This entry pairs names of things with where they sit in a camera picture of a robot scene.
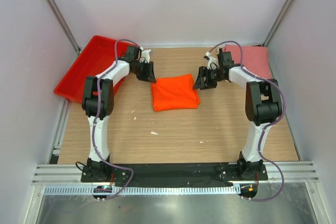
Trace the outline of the orange t shirt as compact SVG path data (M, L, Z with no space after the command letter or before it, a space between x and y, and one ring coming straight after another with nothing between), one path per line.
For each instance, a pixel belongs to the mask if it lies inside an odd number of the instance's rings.
M151 84L154 112L179 109L197 109L201 103L193 89L191 73L177 77L159 78Z

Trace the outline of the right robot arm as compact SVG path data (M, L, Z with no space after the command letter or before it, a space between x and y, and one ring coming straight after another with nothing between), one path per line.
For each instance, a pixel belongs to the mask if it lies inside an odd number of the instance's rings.
M283 113L281 92L275 79L262 78L239 63L234 63L230 52L221 49L217 57L210 52L204 56L207 66L198 69L193 89L206 90L217 87L220 81L229 81L245 90L245 114L250 122L247 140L239 153L235 174L243 179L254 179L262 172L262 152L269 129Z

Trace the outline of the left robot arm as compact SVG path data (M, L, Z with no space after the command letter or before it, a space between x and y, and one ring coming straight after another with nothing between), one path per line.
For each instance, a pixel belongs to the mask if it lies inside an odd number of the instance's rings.
M82 168L82 182L106 182L112 176L108 149L108 122L114 109L114 87L133 73L140 81L155 83L153 51L138 46L127 50L102 73L88 76L82 98L90 126L90 152Z

